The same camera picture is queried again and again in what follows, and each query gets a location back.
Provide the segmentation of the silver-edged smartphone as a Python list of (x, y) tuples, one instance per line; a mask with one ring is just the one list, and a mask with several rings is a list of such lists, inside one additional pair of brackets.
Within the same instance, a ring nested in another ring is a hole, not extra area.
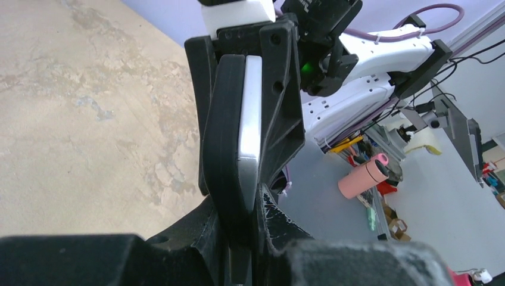
[(244, 86), (238, 134), (238, 179), (245, 214), (254, 208), (259, 176), (262, 129), (262, 58), (249, 55), (245, 61)]

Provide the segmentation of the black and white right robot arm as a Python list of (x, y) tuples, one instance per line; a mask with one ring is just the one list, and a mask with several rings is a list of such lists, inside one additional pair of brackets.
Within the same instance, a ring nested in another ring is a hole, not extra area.
[(185, 41), (204, 195), (241, 198), (275, 180), (307, 134), (327, 149), (418, 91), (451, 55), (411, 14), (391, 30), (349, 25), (361, 1), (201, 1), (207, 34)]

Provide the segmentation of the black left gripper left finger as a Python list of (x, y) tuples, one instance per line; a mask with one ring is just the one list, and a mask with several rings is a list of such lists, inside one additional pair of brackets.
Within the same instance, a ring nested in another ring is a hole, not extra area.
[(210, 197), (167, 229), (135, 234), (1, 239), (2, 285), (228, 285)]

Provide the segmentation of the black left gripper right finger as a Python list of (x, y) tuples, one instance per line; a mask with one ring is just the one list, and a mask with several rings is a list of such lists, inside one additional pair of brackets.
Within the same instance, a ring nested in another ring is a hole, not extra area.
[(421, 243), (316, 240), (257, 188), (255, 285), (453, 285), (440, 256)]

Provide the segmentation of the black phone case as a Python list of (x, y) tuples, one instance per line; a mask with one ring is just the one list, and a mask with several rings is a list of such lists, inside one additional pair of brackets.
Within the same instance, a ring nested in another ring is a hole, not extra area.
[(239, 130), (246, 58), (220, 58), (202, 141), (204, 180), (229, 247), (229, 276), (246, 284), (251, 266), (252, 206), (239, 180)]

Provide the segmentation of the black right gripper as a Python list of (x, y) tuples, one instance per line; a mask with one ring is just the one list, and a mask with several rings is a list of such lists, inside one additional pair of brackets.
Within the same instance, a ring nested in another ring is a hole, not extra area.
[(357, 64), (339, 40), (361, 1), (284, 1), (275, 22), (255, 20), (217, 29), (218, 57), (260, 56), (261, 184), (270, 184), (305, 143), (300, 91), (327, 97)]

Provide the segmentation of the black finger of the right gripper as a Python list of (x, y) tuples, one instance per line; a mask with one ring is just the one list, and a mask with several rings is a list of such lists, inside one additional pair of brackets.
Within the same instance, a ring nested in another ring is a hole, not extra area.
[(204, 179), (202, 149), (205, 126), (216, 78), (217, 60), (213, 41), (210, 36), (190, 38), (185, 41), (184, 48), (189, 64), (197, 108), (199, 130), (198, 186), (201, 194), (207, 196), (209, 191)]

